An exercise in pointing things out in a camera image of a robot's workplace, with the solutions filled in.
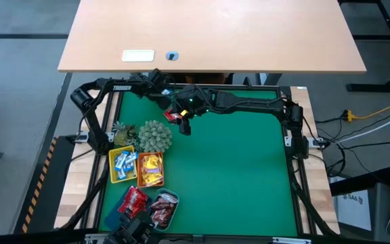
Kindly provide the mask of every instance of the wooden base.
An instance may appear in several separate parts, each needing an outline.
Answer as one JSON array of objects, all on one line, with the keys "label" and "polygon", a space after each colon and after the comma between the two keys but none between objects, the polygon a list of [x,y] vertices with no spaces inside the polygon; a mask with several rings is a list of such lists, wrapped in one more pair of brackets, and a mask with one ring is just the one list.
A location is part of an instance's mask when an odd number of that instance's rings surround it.
[{"label": "wooden base", "polygon": [[[314,136],[317,136],[316,123],[314,121],[311,103],[309,101],[309,95],[306,87],[292,87],[291,94],[293,101],[299,103],[303,107],[303,113],[305,115],[305,118],[307,119]],[[112,127],[112,120],[114,116],[116,102],[116,97],[114,97],[111,106],[108,128]],[[96,110],[99,121],[101,121],[103,118],[105,106],[106,103],[103,102],[98,106]],[[87,129],[85,124],[83,124],[82,126],[84,130]],[[306,126],[304,126],[303,128],[303,134],[304,136],[311,137],[311,134],[309,133],[309,130]],[[87,150],[89,150],[89,146],[87,144],[77,144],[74,148],[73,156],[75,157]],[[321,158],[323,157],[322,153],[317,149],[309,149],[309,153],[319,156]],[[69,220],[70,216],[83,202],[87,194],[88,182],[91,175],[91,169],[93,167],[93,159],[94,153],[91,152],[73,161],[70,165],[70,168],[68,170],[68,176],[66,179],[66,185],[64,187],[60,207],[58,209],[57,218],[54,224],[55,228],[61,227],[63,224],[65,224]],[[101,157],[100,159],[100,165],[98,167],[100,171],[97,173],[98,177],[102,173],[105,159],[105,157]],[[335,214],[335,210],[332,204],[332,196],[330,194],[329,182],[326,175],[324,163],[314,157],[310,157],[304,160],[304,163],[309,187],[309,194],[311,196],[311,202],[313,203],[314,207],[317,209],[323,220],[328,223],[329,227],[335,232],[339,233],[337,215]],[[299,173],[297,173],[297,179],[300,183]],[[92,211],[90,211],[87,221],[88,228],[91,228],[93,226],[96,205],[97,197],[95,201],[91,204],[90,209],[92,209]],[[303,206],[301,201],[299,201],[299,207],[301,210],[304,233],[309,233],[307,214],[305,207]]]}]

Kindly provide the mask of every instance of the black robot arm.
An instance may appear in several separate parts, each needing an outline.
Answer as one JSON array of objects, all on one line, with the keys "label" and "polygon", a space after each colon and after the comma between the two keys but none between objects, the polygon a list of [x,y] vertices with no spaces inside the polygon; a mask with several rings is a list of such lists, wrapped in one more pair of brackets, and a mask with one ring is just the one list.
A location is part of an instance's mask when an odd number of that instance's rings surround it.
[{"label": "black robot arm", "polygon": [[[147,97],[163,110],[172,104],[170,113],[174,114],[176,119],[171,122],[178,124],[180,133],[185,135],[191,134],[189,119],[207,112],[229,114],[244,111],[272,114],[292,134],[292,156],[308,158],[308,141],[302,135],[303,109],[298,104],[286,98],[242,98],[230,92],[200,88],[197,85],[187,85],[172,94],[166,89],[167,81],[167,76],[154,70],[148,77],[132,77],[127,80],[98,79],[74,90],[70,98],[81,110],[89,126],[88,143],[92,149],[100,155],[105,155],[114,146],[100,128],[95,115],[97,105],[108,92],[132,92],[140,98]],[[100,90],[95,98],[88,94],[92,89]]]}]

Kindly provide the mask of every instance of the green mat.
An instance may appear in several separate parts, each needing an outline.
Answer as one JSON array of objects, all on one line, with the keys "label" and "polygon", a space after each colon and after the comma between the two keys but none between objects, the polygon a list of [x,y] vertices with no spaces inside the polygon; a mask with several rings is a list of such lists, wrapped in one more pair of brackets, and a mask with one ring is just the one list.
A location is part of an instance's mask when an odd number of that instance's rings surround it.
[{"label": "green mat", "polygon": [[[232,92],[276,97],[272,91]],[[180,204],[167,233],[297,235],[282,132],[273,115],[207,113],[192,119],[192,135],[184,136],[155,103],[124,94],[120,122],[141,126],[153,119],[173,132],[173,145],[164,153],[163,187],[176,192]],[[104,219],[132,184],[136,180],[108,180],[100,231],[109,231]],[[143,188],[153,198],[157,189]]]}]

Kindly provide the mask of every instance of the snack package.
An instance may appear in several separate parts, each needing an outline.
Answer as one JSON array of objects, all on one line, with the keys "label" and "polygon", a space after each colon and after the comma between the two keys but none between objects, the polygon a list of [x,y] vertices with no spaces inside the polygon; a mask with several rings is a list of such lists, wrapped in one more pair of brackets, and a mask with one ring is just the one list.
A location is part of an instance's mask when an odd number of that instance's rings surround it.
[{"label": "snack package", "polygon": [[133,169],[135,168],[134,164],[133,163],[124,163],[123,164],[123,171],[124,172],[128,172],[128,171],[133,171]]},{"label": "snack package", "polygon": [[145,156],[142,160],[142,181],[145,186],[154,186],[163,181],[162,159],[156,155]]},{"label": "snack package", "polygon": [[123,151],[123,153],[115,159],[115,170],[121,171],[123,163],[125,162],[126,157],[129,156],[129,153],[130,152]]},{"label": "snack package", "polygon": [[127,191],[123,204],[118,208],[118,212],[123,213],[128,209],[130,218],[133,218],[140,211],[147,211],[147,200],[148,196],[144,192],[131,186]]},{"label": "snack package", "polygon": [[119,180],[123,180],[126,178],[126,174],[124,173],[123,170],[117,171],[117,174],[118,174]]},{"label": "snack package", "polygon": [[157,200],[150,206],[150,209],[153,210],[151,217],[155,228],[166,229],[168,227],[177,204],[178,200],[173,195],[159,194]]},{"label": "snack package", "polygon": [[129,156],[126,157],[125,163],[132,163],[132,161],[135,161],[138,158],[138,153],[133,152]]}]

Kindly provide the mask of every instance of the red chip bag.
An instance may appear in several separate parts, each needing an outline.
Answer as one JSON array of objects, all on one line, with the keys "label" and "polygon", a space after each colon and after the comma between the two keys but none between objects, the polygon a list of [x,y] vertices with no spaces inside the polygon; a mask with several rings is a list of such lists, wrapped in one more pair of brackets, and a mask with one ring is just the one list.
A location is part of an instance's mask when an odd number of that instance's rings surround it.
[{"label": "red chip bag", "polygon": [[131,186],[127,191],[123,204],[118,208],[119,213],[130,210],[130,218],[135,217],[140,211],[146,211],[148,196],[140,189]]}]

